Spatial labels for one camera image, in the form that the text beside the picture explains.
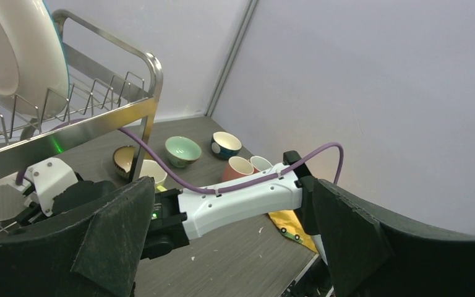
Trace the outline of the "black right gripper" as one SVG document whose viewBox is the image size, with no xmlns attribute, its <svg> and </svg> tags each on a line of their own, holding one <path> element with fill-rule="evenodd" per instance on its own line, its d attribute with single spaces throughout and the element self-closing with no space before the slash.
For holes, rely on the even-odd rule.
<svg viewBox="0 0 475 297">
<path fill-rule="evenodd" d="M 154 180 L 78 181 L 32 202 L 0 235 L 0 296 L 129 296 L 155 201 Z"/>
</svg>

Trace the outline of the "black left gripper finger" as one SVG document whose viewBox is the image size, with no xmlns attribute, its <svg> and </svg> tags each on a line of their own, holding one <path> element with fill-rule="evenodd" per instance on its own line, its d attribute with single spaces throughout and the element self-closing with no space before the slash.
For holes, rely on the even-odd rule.
<svg viewBox="0 0 475 297">
<path fill-rule="evenodd" d="M 337 296 L 475 296 L 475 235 L 428 225 L 314 182 Z"/>
</svg>

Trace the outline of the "light green mug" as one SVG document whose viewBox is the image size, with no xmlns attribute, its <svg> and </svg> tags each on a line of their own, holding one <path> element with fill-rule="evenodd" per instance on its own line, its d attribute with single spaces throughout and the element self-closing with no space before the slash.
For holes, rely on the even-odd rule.
<svg viewBox="0 0 475 297">
<path fill-rule="evenodd" d="M 144 176 L 154 179 L 157 192 L 164 192 L 167 190 L 167 188 L 164 187 L 164 183 L 168 174 L 155 160 L 143 161 L 139 177 L 142 178 Z"/>
</svg>

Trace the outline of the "watermelon pattern plate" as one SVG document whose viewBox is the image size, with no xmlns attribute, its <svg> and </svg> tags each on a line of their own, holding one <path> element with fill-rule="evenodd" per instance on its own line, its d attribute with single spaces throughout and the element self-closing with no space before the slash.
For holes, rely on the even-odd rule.
<svg viewBox="0 0 475 297">
<path fill-rule="evenodd" d="M 22 115 L 63 111 L 69 70 L 44 1 L 0 1 L 0 103 Z"/>
</svg>

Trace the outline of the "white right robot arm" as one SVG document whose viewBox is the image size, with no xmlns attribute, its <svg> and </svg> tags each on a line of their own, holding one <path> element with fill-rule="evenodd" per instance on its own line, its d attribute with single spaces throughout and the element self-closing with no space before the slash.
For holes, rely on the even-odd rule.
<svg viewBox="0 0 475 297">
<path fill-rule="evenodd" d="M 110 182 L 84 181 L 58 158 L 27 172 L 27 192 L 37 193 L 38 198 L 17 217 L 21 225 L 31 224 L 35 215 L 48 218 L 112 190 Z M 167 190 L 157 186 L 142 257 L 161 257 L 219 227 L 261 214 L 268 214 L 285 236 L 324 255 L 310 202 L 313 184 L 304 159 L 290 151 L 282 163 L 206 188 Z"/>
</svg>

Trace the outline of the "metal dish rack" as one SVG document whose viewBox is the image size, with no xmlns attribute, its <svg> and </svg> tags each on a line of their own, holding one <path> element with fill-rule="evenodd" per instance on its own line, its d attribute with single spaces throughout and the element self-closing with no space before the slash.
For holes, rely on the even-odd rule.
<svg viewBox="0 0 475 297">
<path fill-rule="evenodd" d="M 133 73 L 120 76 L 103 65 L 63 44 L 67 64 L 75 70 L 71 75 L 67 104 L 59 114 L 35 117 L 20 126 L 19 141 L 9 140 L 17 130 L 14 124 L 3 124 L 0 136 L 6 143 L 0 147 L 0 185 L 9 185 L 25 197 L 25 205 L 37 199 L 27 192 L 25 172 L 28 167 L 82 145 L 135 121 L 141 132 L 140 144 L 149 140 L 163 86 L 159 60 L 98 27 L 91 21 L 65 9 L 52 14 L 57 31 L 62 33 L 67 19 L 108 40 L 118 48 L 139 57 L 148 67 L 150 77 L 136 85 Z"/>
</svg>

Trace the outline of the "yellow cartoon cloth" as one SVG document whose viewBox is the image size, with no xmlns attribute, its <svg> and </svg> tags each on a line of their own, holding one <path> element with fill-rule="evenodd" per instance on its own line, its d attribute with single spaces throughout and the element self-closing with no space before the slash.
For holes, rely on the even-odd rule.
<svg viewBox="0 0 475 297">
<path fill-rule="evenodd" d="M 293 210 L 269 212 L 268 216 L 285 238 L 305 246 L 314 253 L 318 253 L 312 238 L 305 233 Z"/>
</svg>

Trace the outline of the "brown bowl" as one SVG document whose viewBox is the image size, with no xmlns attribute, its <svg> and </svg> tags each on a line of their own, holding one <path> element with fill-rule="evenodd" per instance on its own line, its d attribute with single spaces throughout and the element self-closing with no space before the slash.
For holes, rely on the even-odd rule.
<svg viewBox="0 0 475 297">
<path fill-rule="evenodd" d="M 112 161 L 114 163 L 116 173 L 124 180 L 129 179 L 134 152 L 134 146 L 125 145 L 117 148 L 113 153 Z"/>
</svg>

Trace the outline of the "mint green bowl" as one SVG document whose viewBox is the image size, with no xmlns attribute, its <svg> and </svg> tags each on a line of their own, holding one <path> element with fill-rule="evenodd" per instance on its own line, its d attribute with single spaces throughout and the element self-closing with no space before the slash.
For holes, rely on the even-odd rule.
<svg viewBox="0 0 475 297">
<path fill-rule="evenodd" d="M 172 136 L 165 142 L 167 158 L 176 168 L 185 168 L 196 162 L 202 149 L 193 140 L 183 136 Z"/>
</svg>

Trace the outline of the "dark blue bowl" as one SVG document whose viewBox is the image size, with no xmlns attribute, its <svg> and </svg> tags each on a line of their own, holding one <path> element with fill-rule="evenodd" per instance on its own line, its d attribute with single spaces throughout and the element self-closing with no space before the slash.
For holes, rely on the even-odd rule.
<svg viewBox="0 0 475 297">
<path fill-rule="evenodd" d="M 225 131 L 218 131 L 212 134 L 210 147 L 216 157 L 228 160 L 239 153 L 242 143 L 236 136 Z"/>
</svg>

